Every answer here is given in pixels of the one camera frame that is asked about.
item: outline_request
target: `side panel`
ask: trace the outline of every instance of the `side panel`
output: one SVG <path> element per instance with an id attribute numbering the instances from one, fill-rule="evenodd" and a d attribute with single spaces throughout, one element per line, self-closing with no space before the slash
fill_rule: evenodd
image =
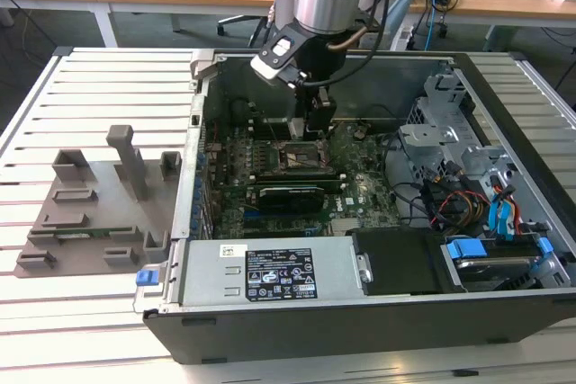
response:
<path id="1" fill-rule="evenodd" d="M 144 315 L 177 362 L 248 362 L 521 339 L 576 314 L 562 297 Z"/>

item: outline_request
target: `metal bracket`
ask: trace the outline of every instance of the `metal bracket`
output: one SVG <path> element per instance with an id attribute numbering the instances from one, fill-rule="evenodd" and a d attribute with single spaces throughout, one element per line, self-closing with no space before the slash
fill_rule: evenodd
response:
<path id="1" fill-rule="evenodd" d="M 213 49 L 194 50 L 192 60 L 190 60 L 190 72 L 192 72 L 192 79 L 196 80 L 196 86 L 198 85 L 198 80 L 218 72 L 216 69 L 217 64 L 218 60 L 214 58 Z"/>

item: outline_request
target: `table leg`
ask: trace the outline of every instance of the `table leg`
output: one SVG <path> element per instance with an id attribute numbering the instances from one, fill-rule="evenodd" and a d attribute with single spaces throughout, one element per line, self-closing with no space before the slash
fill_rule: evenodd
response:
<path id="1" fill-rule="evenodd" d="M 171 13 L 170 21 L 172 22 L 172 31 L 179 33 L 182 30 L 180 28 L 180 16 L 177 13 Z"/>
<path id="2" fill-rule="evenodd" d="M 3 27 L 12 27 L 14 26 L 14 20 L 10 15 L 10 10 L 5 8 L 0 8 L 0 24 Z"/>
<path id="3" fill-rule="evenodd" d="M 519 27 L 517 26 L 490 26 L 486 34 L 483 51 L 508 51 Z"/>
<path id="4" fill-rule="evenodd" d="M 104 8 L 97 8 L 94 10 L 94 16 L 98 23 L 98 28 L 102 34 L 104 46 L 108 49 L 115 49 L 118 47 L 116 40 L 116 22 L 114 21 L 113 13 Z"/>

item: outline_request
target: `floor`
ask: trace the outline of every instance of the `floor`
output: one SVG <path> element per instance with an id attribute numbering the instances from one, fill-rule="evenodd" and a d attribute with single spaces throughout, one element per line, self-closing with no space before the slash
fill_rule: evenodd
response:
<path id="1" fill-rule="evenodd" d="M 0 27 L 0 131 L 12 118 L 25 95 L 33 86 L 53 47 L 43 35 L 27 22 L 22 13 L 13 11 L 14 26 Z M 31 16 L 59 46 L 102 47 L 103 42 L 90 13 L 34 11 Z M 162 14 L 118 13 L 118 40 L 122 47 L 150 48 L 245 48 L 256 22 L 232 24 L 229 35 L 216 35 L 218 16 L 186 15 L 181 17 L 183 31 L 173 33 L 170 18 Z M 445 39 L 435 37 L 431 50 L 481 51 L 487 26 L 450 25 Z M 555 29 L 562 34 L 573 31 Z M 566 68 L 576 60 L 576 34 L 558 36 L 553 41 L 539 28 L 520 29 L 510 51 L 523 53 L 540 74 L 555 85 Z M 417 36 L 416 48 L 422 48 L 425 38 Z M 576 69 L 560 89 L 570 104 L 576 103 Z"/>

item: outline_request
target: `sticker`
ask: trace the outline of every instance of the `sticker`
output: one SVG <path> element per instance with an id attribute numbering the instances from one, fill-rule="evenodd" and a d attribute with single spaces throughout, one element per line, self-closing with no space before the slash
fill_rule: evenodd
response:
<path id="1" fill-rule="evenodd" d="M 247 250 L 245 255 L 248 300 L 318 298 L 311 249 Z"/>
<path id="2" fill-rule="evenodd" d="M 242 258 L 248 245 L 220 245 L 220 258 Z"/>

